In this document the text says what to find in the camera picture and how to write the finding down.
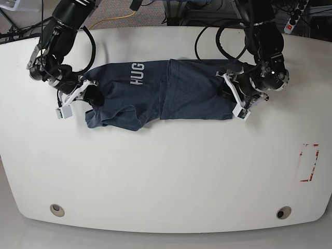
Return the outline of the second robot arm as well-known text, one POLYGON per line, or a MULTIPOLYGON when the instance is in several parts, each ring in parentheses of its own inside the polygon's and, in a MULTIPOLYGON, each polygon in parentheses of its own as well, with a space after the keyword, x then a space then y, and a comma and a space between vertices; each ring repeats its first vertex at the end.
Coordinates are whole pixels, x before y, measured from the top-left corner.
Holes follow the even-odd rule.
POLYGON ((242 100, 248 101, 266 90, 282 90, 289 81, 289 72, 282 54, 284 39, 274 22, 269 1, 234 1, 239 20, 223 23, 216 34, 218 50, 244 72, 237 76, 235 87, 242 100), (245 31, 245 48, 254 56, 255 65, 240 64, 222 47, 220 37, 225 28, 241 24, 245 31))

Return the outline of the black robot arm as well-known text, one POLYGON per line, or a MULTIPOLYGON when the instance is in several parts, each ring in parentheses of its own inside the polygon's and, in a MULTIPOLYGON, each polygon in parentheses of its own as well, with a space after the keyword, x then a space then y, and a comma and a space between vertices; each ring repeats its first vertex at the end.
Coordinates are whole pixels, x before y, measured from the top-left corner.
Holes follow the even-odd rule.
POLYGON ((91 69, 96 44, 90 31, 83 26, 85 20, 95 11, 99 1, 60 1, 52 13, 49 23, 42 29, 27 64, 30 77, 37 81, 48 81, 58 93, 72 96, 84 84, 84 74, 91 69), (79 29, 87 34, 92 53, 88 65, 77 72, 63 64, 64 57, 71 51, 79 29))

